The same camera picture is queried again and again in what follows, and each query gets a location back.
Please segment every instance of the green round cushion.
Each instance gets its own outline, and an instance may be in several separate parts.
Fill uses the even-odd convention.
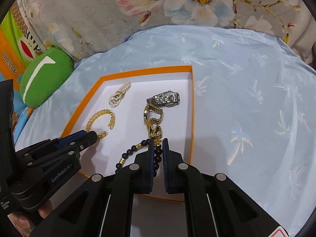
[[[36,108],[43,104],[69,78],[73,71],[70,57],[52,47],[26,68],[20,83],[23,102]]]

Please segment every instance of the gold chain bracelet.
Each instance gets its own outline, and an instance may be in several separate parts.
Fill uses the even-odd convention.
[[[111,119],[110,119],[110,123],[109,123],[108,127],[112,130],[113,127],[114,127],[114,125],[115,125],[115,115],[114,115],[113,112],[110,111],[110,110],[101,110],[101,111],[98,111],[97,113],[95,113],[95,114],[89,119],[89,121],[88,121],[88,123],[87,123],[87,126],[86,126],[86,131],[87,131],[87,132],[90,132],[90,131],[91,131],[91,126],[92,126],[93,122],[94,122],[97,118],[99,118],[100,116],[106,115],[106,114],[110,114],[110,115],[111,115]],[[104,138],[104,137],[106,137],[106,136],[107,136],[107,132],[105,132],[105,131],[102,132],[102,133],[100,133],[100,134],[98,134],[98,138],[99,138],[99,139],[102,139],[102,138]]]

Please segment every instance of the watch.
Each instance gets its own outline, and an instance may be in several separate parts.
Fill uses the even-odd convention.
[[[180,96],[178,92],[168,90],[147,99],[147,103],[157,107],[173,107],[180,103]]]

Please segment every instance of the black bead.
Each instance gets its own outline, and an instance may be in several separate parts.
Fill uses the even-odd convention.
[[[121,169],[121,168],[122,168],[122,164],[121,164],[121,163],[117,163],[117,164],[115,165],[115,167],[116,167],[117,169]]]
[[[160,156],[162,154],[162,149],[160,148],[155,149],[155,154]]]
[[[126,153],[127,153],[127,155],[129,155],[129,156],[133,155],[133,151],[132,151],[131,149],[128,149],[128,150],[126,151]]]
[[[154,170],[158,170],[159,169],[159,164],[158,163],[154,163]]]
[[[160,163],[161,162],[161,157],[159,155],[155,156],[155,162]]]
[[[122,158],[125,159],[125,160],[128,159],[127,153],[123,153],[123,154],[122,154]]]
[[[133,145],[132,148],[131,148],[131,150],[132,150],[133,152],[137,151],[136,145]]]

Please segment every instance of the fingernail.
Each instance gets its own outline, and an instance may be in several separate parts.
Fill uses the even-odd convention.
[[[22,227],[25,227],[25,228],[30,228],[31,227],[29,221],[24,216],[20,216],[20,223],[21,223]]]

